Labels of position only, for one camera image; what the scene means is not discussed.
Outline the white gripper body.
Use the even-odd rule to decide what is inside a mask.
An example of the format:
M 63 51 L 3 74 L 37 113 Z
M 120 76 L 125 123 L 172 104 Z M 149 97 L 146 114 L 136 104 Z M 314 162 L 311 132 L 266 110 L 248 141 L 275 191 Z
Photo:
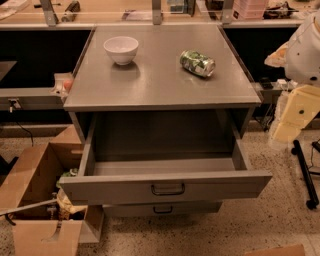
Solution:
M 278 98 L 274 121 L 269 130 L 273 144 L 293 142 L 320 112 L 320 88 L 303 85 Z

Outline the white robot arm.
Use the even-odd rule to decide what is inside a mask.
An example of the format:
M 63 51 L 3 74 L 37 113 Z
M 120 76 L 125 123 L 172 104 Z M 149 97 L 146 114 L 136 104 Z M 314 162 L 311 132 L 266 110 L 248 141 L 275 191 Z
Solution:
M 285 76 L 297 83 L 279 97 L 270 129 L 272 141 L 291 143 L 320 112 L 320 10 L 310 14 L 264 63 L 283 67 Z

